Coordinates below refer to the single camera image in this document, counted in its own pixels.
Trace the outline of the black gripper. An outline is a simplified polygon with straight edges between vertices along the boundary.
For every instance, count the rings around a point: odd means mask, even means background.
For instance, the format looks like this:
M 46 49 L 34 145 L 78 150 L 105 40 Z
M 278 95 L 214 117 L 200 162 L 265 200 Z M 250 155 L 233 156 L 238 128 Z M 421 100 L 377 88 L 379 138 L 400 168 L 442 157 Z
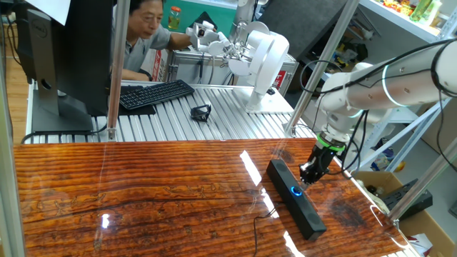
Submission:
M 316 144 L 312 148 L 308 162 L 299 166 L 301 189 L 306 190 L 309 186 L 319 181 L 325 173 L 328 173 L 330 163 L 335 155 L 340 152 L 330 147 Z

